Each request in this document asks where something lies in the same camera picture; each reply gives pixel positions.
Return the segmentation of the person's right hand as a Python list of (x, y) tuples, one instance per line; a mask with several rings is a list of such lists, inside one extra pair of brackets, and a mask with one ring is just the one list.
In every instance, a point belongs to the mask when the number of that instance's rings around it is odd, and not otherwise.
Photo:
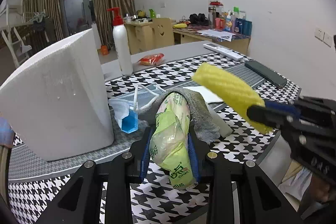
[(318, 202), (327, 202), (331, 197), (330, 185), (315, 175), (311, 177), (309, 192)]

